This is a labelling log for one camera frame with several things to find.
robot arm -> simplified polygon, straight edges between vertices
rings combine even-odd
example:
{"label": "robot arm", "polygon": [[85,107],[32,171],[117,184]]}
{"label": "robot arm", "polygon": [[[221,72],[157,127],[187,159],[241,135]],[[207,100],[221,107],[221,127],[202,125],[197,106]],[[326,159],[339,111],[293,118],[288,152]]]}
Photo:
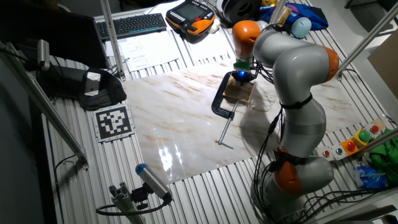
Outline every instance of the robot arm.
{"label": "robot arm", "polygon": [[[239,23],[234,33],[256,30],[253,21]],[[326,116],[310,89],[333,78],[339,66],[337,53],[274,30],[265,30],[257,37],[233,37],[238,60],[242,52],[252,50],[258,62],[273,68],[275,89],[285,113],[279,153],[289,159],[279,164],[264,185],[262,181],[255,183],[263,193],[262,201],[269,207],[323,188],[333,180],[333,169],[326,159],[311,156],[325,135]],[[247,44],[249,38],[256,40],[254,45]]]}

marble board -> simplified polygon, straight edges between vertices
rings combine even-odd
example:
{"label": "marble board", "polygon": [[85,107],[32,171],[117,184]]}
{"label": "marble board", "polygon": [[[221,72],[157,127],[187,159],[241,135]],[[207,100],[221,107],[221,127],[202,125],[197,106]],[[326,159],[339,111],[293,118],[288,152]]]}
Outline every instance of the marble board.
{"label": "marble board", "polygon": [[[166,184],[257,155],[280,110],[274,86],[260,76],[250,104],[238,105],[224,138],[234,149],[215,143],[227,120],[212,112],[211,103],[232,69],[233,61],[224,61],[123,83],[144,162]],[[314,86],[312,94],[325,109],[327,133],[360,122],[337,80]],[[233,105],[223,100],[221,107]],[[278,132],[268,151],[279,146]]]}

blue object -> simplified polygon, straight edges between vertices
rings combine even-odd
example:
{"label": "blue object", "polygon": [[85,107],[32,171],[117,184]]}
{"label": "blue object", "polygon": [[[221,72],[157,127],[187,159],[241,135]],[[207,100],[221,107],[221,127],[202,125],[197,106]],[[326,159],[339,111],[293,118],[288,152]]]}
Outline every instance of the blue object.
{"label": "blue object", "polygon": [[[294,22],[301,17],[306,17],[311,21],[311,30],[322,30],[329,26],[329,23],[320,8],[296,3],[286,3],[286,7],[292,10],[285,21],[285,26],[287,28],[291,28]],[[260,19],[269,22],[274,10],[275,7],[261,7]]]}
{"label": "blue object", "polygon": [[146,167],[148,167],[147,164],[139,164],[139,165],[136,167],[136,173],[137,173],[137,175],[139,175]]}
{"label": "blue object", "polygon": [[242,78],[242,77],[244,77],[244,75],[246,74],[246,72],[245,72],[245,71],[240,71],[238,74],[239,74],[239,77]]}
{"label": "blue object", "polygon": [[290,36],[302,39],[310,32],[311,26],[311,21],[308,18],[301,17],[293,23]]}
{"label": "blue object", "polygon": [[385,174],[379,174],[377,170],[369,166],[359,166],[354,172],[358,172],[362,182],[362,189],[383,189],[387,184]]}

metal rail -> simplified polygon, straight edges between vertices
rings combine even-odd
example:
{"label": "metal rail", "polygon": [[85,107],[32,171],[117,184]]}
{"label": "metal rail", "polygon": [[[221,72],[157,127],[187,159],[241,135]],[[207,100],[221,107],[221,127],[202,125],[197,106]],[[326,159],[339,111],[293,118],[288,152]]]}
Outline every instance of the metal rail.
{"label": "metal rail", "polygon": [[[18,54],[17,50],[12,46],[12,44],[7,44],[6,48],[8,51]],[[47,119],[52,123],[54,128],[58,131],[59,135],[61,135],[63,140],[68,144],[70,149],[76,154],[79,160],[81,160],[83,168],[87,169],[88,161],[86,153],[77,143],[75,137],[73,137],[67,126],[62,122],[58,113],[51,105],[50,100],[47,98],[47,95],[37,83],[36,79],[27,71],[25,71],[24,66],[21,64],[21,61],[18,58],[5,53],[0,54],[0,57],[4,60],[12,74],[14,74],[14,76],[18,79],[19,83],[25,88],[28,95],[40,108],[41,112],[43,112]]]}

white paper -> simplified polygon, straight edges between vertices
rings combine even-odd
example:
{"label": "white paper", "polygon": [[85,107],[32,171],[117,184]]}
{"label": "white paper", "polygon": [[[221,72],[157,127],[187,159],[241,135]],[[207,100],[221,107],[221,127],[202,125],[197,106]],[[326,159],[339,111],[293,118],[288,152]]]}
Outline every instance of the white paper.
{"label": "white paper", "polygon": [[183,3],[184,0],[179,0],[175,2],[170,2],[170,3],[163,3],[163,4],[158,4],[151,9],[146,10],[143,14],[155,14],[155,13],[161,13],[162,17],[167,25],[167,30],[172,30],[170,25],[166,21],[166,13],[168,10],[174,8],[175,6],[178,6],[179,4]]}
{"label": "white paper", "polygon": [[[124,55],[124,54],[123,54],[122,46],[123,46],[124,44],[126,44],[126,43],[127,43],[127,40],[126,40],[126,39],[120,39],[120,40],[118,40],[118,46],[119,46],[120,55]],[[113,57],[113,56],[114,56],[112,44],[111,44],[110,41],[106,41],[106,42],[105,42],[105,52],[106,52],[106,56],[108,56],[108,57]]]}
{"label": "white paper", "polygon": [[224,35],[221,32],[221,30],[218,30],[214,34],[208,34],[198,43],[188,44],[193,59],[200,60],[228,54],[226,51],[227,41],[220,41],[225,39],[221,37],[221,35]]}
{"label": "white paper", "polygon": [[169,32],[159,32],[127,38],[122,44],[129,71],[137,71],[178,59],[178,48]]}

